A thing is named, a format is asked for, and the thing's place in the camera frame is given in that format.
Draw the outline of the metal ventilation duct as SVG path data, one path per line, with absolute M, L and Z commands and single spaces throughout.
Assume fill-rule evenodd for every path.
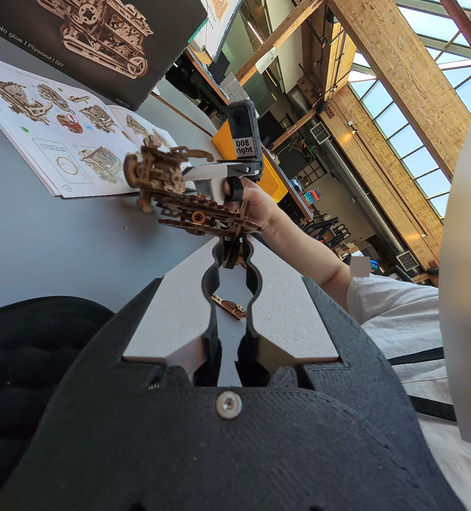
M 407 263 L 402 269 L 410 277 L 420 275 L 423 272 L 422 266 L 316 112 L 299 131 L 314 147 L 322 169 L 346 189 L 351 202 L 360 212 L 359 216 L 365 218 L 372 228 L 378 239 L 377 242 L 371 242 L 372 246 L 376 248 L 382 245 L 388 259 L 398 266 Z

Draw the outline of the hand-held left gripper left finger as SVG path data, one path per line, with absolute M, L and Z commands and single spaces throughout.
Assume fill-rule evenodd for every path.
M 209 385 L 219 374 L 220 342 L 215 304 L 222 242 L 212 239 L 158 282 L 123 358 L 181 366 L 192 378 L 203 366 Z

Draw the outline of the white paper notice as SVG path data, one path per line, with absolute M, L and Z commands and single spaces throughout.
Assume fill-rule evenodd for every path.
M 266 52 L 256 63 L 255 67 L 260 75 L 264 73 L 264 71 L 275 61 L 278 56 L 278 51 L 276 47 L 272 47 L 268 52 Z

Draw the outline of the wooden clipboard with instruction sheet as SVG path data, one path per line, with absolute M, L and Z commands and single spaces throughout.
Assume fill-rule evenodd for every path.
M 217 61 L 243 1 L 201 1 L 207 18 L 188 42 L 188 49 L 203 64 Z

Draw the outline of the person's right forearm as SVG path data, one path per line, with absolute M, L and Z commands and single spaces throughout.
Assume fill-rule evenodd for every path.
M 347 296 L 353 280 L 349 266 L 329 248 L 316 241 L 279 208 L 266 213 L 262 238 L 270 249 L 303 277 L 310 278 L 346 312 Z

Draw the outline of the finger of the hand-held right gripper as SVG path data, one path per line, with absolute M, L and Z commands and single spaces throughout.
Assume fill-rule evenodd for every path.
M 183 170 L 182 176 L 184 181 L 208 181 L 212 189 L 225 189 L 225 182 L 228 182 L 230 189 L 244 189 L 240 183 L 240 176 L 244 175 L 241 171 L 244 171 L 243 163 L 236 160 L 220 160 L 187 167 Z

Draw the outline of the open instruction booklet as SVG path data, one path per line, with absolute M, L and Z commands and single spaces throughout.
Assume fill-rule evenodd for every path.
M 160 150 L 178 144 L 168 131 L 99 97 L 0 61 L 0 128 L 41 182 L 64 198 L 134 192 L 124 158 L 145 137 Z

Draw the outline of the black model kit box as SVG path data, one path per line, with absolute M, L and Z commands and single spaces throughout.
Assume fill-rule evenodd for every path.
M 135 111 L 206 17 L 201 1 L 0 1 L 0 36 Z

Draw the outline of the wooden mechanical model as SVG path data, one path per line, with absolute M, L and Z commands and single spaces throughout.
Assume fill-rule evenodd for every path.
M 214 163 L 212 154 L 189 150 L 186 146 L 159 150 L 155 136 L 144 139 L 141 157 L 128 154 L 124 160 L 124 177 L 131 188 L 139 189 L 137 204 L 144 212 L 152 211 L 152 201 L 161 207 L 159 223 L 201 236 L 210 234 L 223 241 L 223 267 L 246 268 L 241 243 L 243 236 L 261 232 L 249 221 L 250 201 L 218 205 L 197 191 L 197 182 L 184 181 L 187 167 Z

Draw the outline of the yellow plastic bin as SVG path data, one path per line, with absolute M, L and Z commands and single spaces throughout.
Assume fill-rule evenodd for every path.
M 236 150 L 232 143 L 228 121 L 224 122 L 220 130 L 212 138 L 212 142 L 224 159 L 234 159 L 236 157 Z M 264 151 L 262 154 L 264 157 L 264 170 L 258 185 L 268 193 L 276 203 L 279 203 L 288 193 L 288 190 L 270 160 L 264 154 Z

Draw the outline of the person's right hand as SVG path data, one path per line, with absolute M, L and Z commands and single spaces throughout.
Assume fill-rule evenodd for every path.
M 249 221 L 262 228 L 262 238 L 268 242 L 275 242 L 279 234 L 289 223 L 289 217 L 278 207 L 273 198 L 260 186 L 246 177 L 241 177 L 243 186 L 243 201 L 250 201 L 247 213 Z

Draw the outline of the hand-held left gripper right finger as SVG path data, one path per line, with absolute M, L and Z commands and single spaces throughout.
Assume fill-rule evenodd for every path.
M 236 369 L 243 387 L 265 387 L 281 367 L 340 361 L 308 283 L 267 246 L 247 235 L 241 243 L 252 292 Z

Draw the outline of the stack of white boxes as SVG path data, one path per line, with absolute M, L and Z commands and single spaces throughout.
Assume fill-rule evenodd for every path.
M 230 73 L 219 85 L 220 90 L 228 99 L 229 103 L 250 99 L 246 91 L 240 85 L 233 73 Z

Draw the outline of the flat wooden strip part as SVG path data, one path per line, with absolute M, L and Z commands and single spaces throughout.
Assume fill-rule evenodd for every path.
M 218 295 L 216 295 L 215 293 L 213 293 L 211 295 L 211 299 L 219 307 L 221 307 L 227 313 L 229 313 L 230 315 L 235 317 L 237 320 L 241 320 L 241 319 L 247 317 L 245 309 L 242 306 L 238 305 L 237 303 L 229 301 L 229 300 L 224 300 L 224 299 L 220 298 Z

